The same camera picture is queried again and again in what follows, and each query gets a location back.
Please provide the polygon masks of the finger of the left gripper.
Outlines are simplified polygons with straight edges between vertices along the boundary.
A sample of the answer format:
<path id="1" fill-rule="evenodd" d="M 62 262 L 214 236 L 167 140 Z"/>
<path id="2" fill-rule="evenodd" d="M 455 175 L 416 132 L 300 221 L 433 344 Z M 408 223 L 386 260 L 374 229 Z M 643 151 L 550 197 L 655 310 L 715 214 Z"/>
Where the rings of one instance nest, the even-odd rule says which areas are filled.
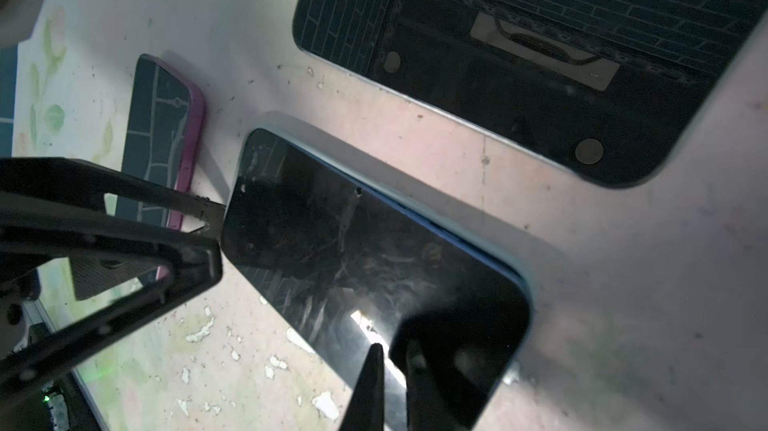
<path id="1" fill-rule="evenodd" d="M 3 158 L 1 190 L 94 211 L 113 194 L 194 217 L 203 233 L 219 233 L 224 224 L 222 204 L 79 159 Z"/>
<path id="2" fill-rule="evenodd" d="M 1 249 L 52 258 L 138 261 L 165 267 L 160 281 L 116 300 L 1 362 L 1 404 L 13 407 L 151 321 L 218 284 L 216 240 L 93 213 L 79 217 L 1 214 Z"/>

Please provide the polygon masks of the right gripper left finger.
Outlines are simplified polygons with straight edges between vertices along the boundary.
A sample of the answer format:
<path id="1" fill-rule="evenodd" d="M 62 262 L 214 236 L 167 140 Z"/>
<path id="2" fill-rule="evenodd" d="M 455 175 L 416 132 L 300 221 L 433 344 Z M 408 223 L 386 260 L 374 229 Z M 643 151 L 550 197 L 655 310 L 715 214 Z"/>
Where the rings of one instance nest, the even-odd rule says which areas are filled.
<path id="1" fill-rule="evenodd" d="M 384 350 L 370 346 L 339 431 L 384 430 Z"/>

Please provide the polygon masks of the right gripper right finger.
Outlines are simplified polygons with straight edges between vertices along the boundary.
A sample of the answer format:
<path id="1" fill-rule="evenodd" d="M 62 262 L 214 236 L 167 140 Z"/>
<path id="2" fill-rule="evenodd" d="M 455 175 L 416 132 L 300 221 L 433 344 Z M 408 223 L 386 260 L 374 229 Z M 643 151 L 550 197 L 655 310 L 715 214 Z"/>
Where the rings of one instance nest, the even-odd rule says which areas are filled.
<path id="1" fill-rule="evenodd" d="M 416 340 L 406 347 L 407 425 L 412 431 L 465 430 L 449 411 Z"/>

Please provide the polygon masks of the blue phone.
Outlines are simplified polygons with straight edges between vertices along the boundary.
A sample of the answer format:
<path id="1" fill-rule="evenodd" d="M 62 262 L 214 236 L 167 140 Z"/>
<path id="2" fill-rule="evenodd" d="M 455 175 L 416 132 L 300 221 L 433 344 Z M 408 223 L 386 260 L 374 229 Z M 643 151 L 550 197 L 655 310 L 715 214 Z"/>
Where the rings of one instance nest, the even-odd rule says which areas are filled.
<path id="1" fill-rule="evenodd" d="M 393 430 L 408 429 L 410 340 L 469 430 L 531 323 L 530 293 L 512 266 L 266 129 L 245 141 L 221 246 L 346 383 L 382 345 Z"/>

